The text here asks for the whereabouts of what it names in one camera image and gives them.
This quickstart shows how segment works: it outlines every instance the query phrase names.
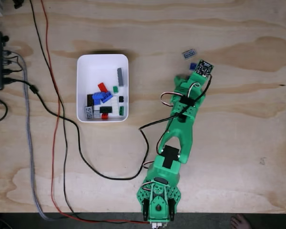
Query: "lego brick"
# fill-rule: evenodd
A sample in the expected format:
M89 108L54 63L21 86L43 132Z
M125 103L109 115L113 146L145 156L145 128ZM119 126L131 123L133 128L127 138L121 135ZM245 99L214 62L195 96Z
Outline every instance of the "lego brick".
M103 113L102 114L102 119L108 119L108 113Z
M93 99L103 99L105 97L105 92L97 92L92 95Z
M111 98L112 98L112 94L111 94L110 92L106 92L104 98L101 99L101 101L102 101L103 103L105 103L105 102L107 102L108 100L110 100Z
M118 87L117 86L113 86L113 93L118 93L119 92L119 89L118 89Z
M190 64L190 70L194 71L196 68L197 64L196 63L191 63Z
M117 96L112 97L111 106L112 106L112 114L119 115L119 103Z
M119 112L120 116L124 115L124 106L120 106L120 112Z
M191 49L191 50L188 50L188 51L182 53L182 55L183 55L183 57L184 57L185 59L189 59L189 58L191 58L192 56L195 56L196 54L197 54L197 53L196 53L196 51L195 51L194 49Z
M98 84L98 87L101 92L108 92L107 88L105 87L104 83Z
M92 106L85 107L86 118L93 118Z
M94 117L94 118L101 118L101 113L100 113L100 111L94 111L94 112L93 112L93 117Z
M87 95L87 106L93 106L92 94Z
M93 100L93 104L94 105L100 105L101 104L101 100L100 99L94 99Z
M119 87L124 86L122 68L118 68L118 82L119 82Z
M101 106L100 113L112 113L112 106Z

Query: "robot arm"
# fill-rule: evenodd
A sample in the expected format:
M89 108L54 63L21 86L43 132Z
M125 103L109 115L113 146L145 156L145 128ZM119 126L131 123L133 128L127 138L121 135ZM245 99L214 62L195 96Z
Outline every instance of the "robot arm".
M171 116L179 115L168 122L157 149L158 155L154 163L149 166L147 176L137 193L144 220L149 221L153 229L166 226L169 221L174 220L177 204L181 198L181 193L177 188L179 170L181 164L187 162L191 152L193 124L205 98L201 88L211 77L212 69L211 64L201 60L188 79L178 76L174 79L176 86L174 92L183 96L172 96L171 102L174 105ZM166 145L172 137L179 139L180 150Z

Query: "small blue block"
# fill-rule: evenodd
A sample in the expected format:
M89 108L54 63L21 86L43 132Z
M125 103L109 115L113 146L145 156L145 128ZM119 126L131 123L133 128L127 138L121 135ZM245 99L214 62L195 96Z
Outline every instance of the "small blue block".
M194 49L191 49L189 51L186 51L184 53L182 53L183 57L185 59L188 59L188 58L191 58L192 56L195 56L196 55L196 51Z
M103 99L105 97L105 92L96 92L92 95L93 99Z
M101 99L101 101L103 103L107 102L108 100L110 100L112 98L112 94L110 92L105 92L105 96L103 99Z
M94 99L93 102L94 102L94 105L100 105L101 104L100 99Z
M197 64L196 63L191 63L190 64L190 70L194 71L196 68Z

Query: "white container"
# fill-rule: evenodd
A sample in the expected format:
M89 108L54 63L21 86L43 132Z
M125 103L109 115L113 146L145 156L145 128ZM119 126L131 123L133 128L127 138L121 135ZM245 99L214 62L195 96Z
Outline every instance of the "white container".
M117 69L122 69L123 87L119 87ZM87 95L100 92L98 84L104 83L107 90L113 96L123 96L124 115L113 115L109 113L107 120L101 118L87 119L85 107L87 106ZM119 92L113 93L113 87L117 86ZM100 122L122 122L128 117L128 59L123 54L93 54L83 55L77 61L77 85L76 85L76 114L78 120L84 123ZM100 106L111 106L111 100L95 105L94 109L99 110Z

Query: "white wire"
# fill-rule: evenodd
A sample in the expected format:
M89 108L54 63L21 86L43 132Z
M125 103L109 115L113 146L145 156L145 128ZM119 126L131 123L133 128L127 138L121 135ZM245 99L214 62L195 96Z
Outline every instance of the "white wire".
M168 104L168 103L166 103L166 102L164 102L164 101L162 100L162 97L163 97L163 95L165 95L165 94L175 94L175 95L183 96L183 94L178 93L178 92L163 92L163 93L160 95L161 103L163 103L163 104L166 105L166 106L170 106L170 107L172 107L173 105L172 105L172 104Z
M145 167L145 165L147 165L147 164L150 164L150 163L153 163L154 161L146 161L146 162L144 162L143 163L143 168L148 168L148 167Z
M143 184L141 185L142 189L144 189L144 190L146 190L146 191L151 191L150 188L145 188L145 187L143 187L144 185L148 185L148 184L151 184L151 183L153 183L153 181L149 181L149 182L143 183Z
M187 92L187 97L190 97L190 93L193 87L200 87L200 83L194 82L191 84L189 91Z

